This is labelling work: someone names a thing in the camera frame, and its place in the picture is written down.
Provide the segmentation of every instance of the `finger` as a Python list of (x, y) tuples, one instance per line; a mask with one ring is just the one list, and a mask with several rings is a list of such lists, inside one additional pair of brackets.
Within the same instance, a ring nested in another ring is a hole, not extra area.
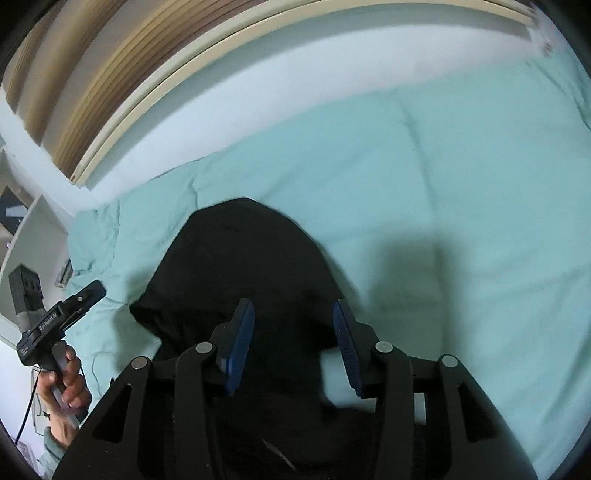
[(56, 384), (57, 375), (55, 372), (40, 372), (37, 381), (37, 392), (45, 402), (48, 410), (59, 410), (60, 406), (53, 396), (51, 388)]
[(70, 407), (72, 407), (72, 408), (89, 407), (91, 402), (92, 402), (92, 395), (90, 395), (90, 392), (88, 391), (88, 389), (85, 388), (85, 390), (80, 395), (78, 395), (74, 400), (72, 400), (70, 402)]
[(68, 362), (66, 370), (63, 372), (65, 386), (69, 387), (75, 382), (76, 377), (78, 377), (81, 364), (82, 363), (77, 356)]
[(79, 397), (82, 392), (86, 388), (86, 380), (82, 375), (78, 375), (78, 377), (74, 380), (74, 383), (70, 385), (68, 388), (64, 390), (61, 394), (61, 399), (69, 404), (72, 402), (76, 397)]
[(74, 360), (76, 358), (76, 350), (74, 350), (70, 345), (66, 345), (66, 358), (68, 360)]

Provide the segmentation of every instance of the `shelf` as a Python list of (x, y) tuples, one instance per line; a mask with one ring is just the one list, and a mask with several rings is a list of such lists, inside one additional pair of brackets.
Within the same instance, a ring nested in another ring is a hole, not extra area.
[(33, 201), (0, 268), (0, 340), (15, 348), (21, 338), (8, 276), (20, 264), (37, 272), (41, 279), (46, 309), (64, 299), (64, 292), (54, 285), (69, 257), (67, 233), (43, 196)]

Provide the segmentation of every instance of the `light blue comforter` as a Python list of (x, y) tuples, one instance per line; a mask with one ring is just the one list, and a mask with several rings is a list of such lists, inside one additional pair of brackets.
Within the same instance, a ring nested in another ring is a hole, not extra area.
[(316, 240), (381, 339), (457, 355), (547, 478), (591, 417), (590, 99), (571, 52), (376, 92), (80, 214), (69, 289), (108, 296), (67, 340), (95, 402), (156, 352), (128, 306), (189, 215), (250, 197)]

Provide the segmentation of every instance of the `metal pivot bolt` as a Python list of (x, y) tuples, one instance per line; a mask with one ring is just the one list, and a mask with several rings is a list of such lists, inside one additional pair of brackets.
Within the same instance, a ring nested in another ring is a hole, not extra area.
[(195, 347), (195, 350), (197, 351), (197, 353), (209, 353), (212, 351), (212, 349), (213, 349), (213, 345), (209, 342), (198, 343), (197, 346)]
[(390, 342), (378, 342), (375, 344), (375, 349), (380, 353), (390, 353), (394, 347)]
[(441, 359), (443, 365), (445, 365), (448, 368), (455, 368), (457, 367), (457, 358), (454, 357), (453, 355), (445, 355), (442, 359)]
[(146, 365), (148, 365), (148, 359), (144, 356), (137, 356), (131, 361), (131, 367), (136, 370), (141, 370)]

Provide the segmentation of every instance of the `black cable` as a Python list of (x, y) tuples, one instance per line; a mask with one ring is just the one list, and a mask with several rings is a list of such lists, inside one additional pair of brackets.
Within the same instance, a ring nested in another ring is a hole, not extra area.
[(18, 441), (21, 438), (22, 431), (25, 429), (25, 425), (27, 424), (27, 417), (29, 416), (29, 412), (31, 411), (31, 405), (33, 405), (33, 399), (35, 398), (35, 391), (37, 390), (37, 382), (39, 382), (39, 375), (35, 379), (35, 385), (33, 386), (33, 391), (31, 392), (31, 398), (29, 399), (29, 406), (27, 407), (27, 412), (25, 413), (25, 418), (22, 420), (21, 429), (18, 431), (17, 437), (14, 439), (14, 445), (18, 445)]

